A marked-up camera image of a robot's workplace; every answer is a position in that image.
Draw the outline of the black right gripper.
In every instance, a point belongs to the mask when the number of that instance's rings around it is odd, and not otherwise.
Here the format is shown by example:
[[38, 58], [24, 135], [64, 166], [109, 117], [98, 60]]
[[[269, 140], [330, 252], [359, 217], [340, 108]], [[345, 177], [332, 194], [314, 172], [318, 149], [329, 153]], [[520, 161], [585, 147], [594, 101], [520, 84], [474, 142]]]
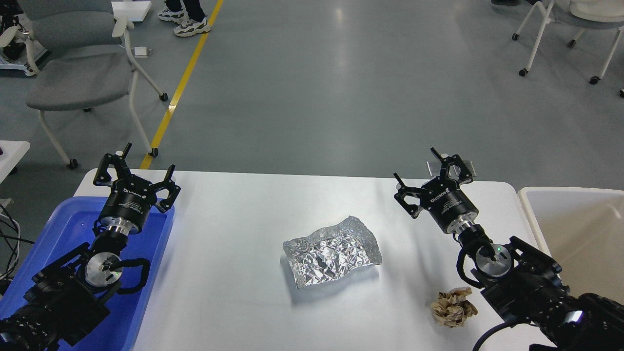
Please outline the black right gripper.
[[[406, 186], [398, 173], [393, 173], [397, 180], [397, 191], [394, 199], [403, 207], [411, 218], [418, 218], [424, 210], [430, 213], [437, 225], [447, 234], [451, 234], [460, 225], [460, 222], [474, 221], [479, 210], [468, 199], [460, 186], [474, 181], [473, 177], [460, 177], [450, 171], [456, 160], [464, 160], [459, 154], [449, 156], [430, 148], [435, 160], [441, 162], [441, 172], [438, 177], [424, 182], [422, 187]], [[421, 200], [423, 204], [407, 202], [406, 197]]]

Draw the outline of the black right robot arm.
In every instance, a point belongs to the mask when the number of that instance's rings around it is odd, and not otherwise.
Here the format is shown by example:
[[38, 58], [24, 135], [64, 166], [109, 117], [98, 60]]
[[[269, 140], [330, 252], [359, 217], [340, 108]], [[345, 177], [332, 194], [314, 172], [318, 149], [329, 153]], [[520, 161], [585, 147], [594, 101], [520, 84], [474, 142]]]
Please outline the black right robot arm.
[[559, 278], [559, 263], [539, 249], [512, 236], [496, 244], [475, 223], [478, 209], [461, 190], [471, 183], [474, 171], [457, 154], [431, 153], [440, 162], [440, 173], [421, 187], [410, 187], [397, 178], [395, 200], [412, 217], [426, 210], [444, 233], [461, 249], [456, 269], [460, 278], [481, 290], [502, 319], [474, 345], [515, 325], [534, 324], [553, 343], [532, 344], [531, 351], [621, 351], [624, 348], [622, 304], [594, 293], [570, 295]]

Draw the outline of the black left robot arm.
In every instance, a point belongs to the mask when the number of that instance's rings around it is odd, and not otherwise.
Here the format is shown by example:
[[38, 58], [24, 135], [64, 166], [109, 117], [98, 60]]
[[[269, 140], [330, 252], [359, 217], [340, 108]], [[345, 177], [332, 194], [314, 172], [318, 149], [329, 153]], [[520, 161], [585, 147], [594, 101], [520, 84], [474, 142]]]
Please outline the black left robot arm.
[[111, 313], [106, 307], [116, 294], [134, 294], [149, 281], [147, 258], [122, 259], [129, 236], [141, 233], [152, 207], [160, 213], [173, 208], [180, 186], [175, 165], [162, 181], [153, 183], [133, 174], [126, 157], [106, 153], [94, 176], [94, 186], [111, 189], [94, 220], [95, 240], [83, 243], [33, 276], [24, 294], [26, 304], [1, 320], [3, 351], [56, 351], [64, 340], [75, 345]]

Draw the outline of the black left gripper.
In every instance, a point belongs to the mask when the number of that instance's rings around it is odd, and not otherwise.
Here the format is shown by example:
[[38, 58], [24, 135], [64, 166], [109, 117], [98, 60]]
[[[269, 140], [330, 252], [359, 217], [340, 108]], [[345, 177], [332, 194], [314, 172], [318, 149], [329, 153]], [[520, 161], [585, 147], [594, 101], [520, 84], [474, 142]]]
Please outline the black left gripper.
[[[154, 205], [160, 213], [166, 213], [172, 207], [181, 187], [173, 180], [176, 165], [172, 164], [161, 182], [152, 184], [149, 180], [132, 175], [125, 158], [132, 148], [132, 143], [127, 143], [122, 153], [106, 153], [101, 159], [95, 177], [94, 186], [111, 187], [111, 194], [98, 216], [98, 221], [103, 225], [113, 222], [114, 218], [122, 218], [129, 222], [129, 230], [126, 234], [138, 234], [143, 230], [149, 211]], [[117, 174], [117, 179], [112, 180], [109, 167], [112, 166]], [[158, 200], [156, 194], [167, 190], [168, 195]]]

